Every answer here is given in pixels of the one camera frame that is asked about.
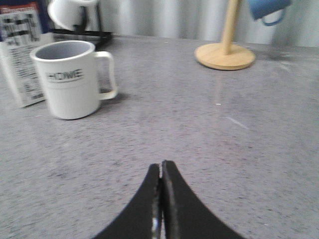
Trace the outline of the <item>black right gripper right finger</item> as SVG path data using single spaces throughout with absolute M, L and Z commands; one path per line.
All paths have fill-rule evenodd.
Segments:
M 242 239 L 196 196 L 173 161 L 162 162 L 162 203 L 167 239 Z

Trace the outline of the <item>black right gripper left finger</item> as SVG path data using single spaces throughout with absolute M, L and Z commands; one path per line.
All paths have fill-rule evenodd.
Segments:
M 162 222 L 161 190 L 160 166 L 151 164 L 129 203 L 94 238 L 159 239 Z

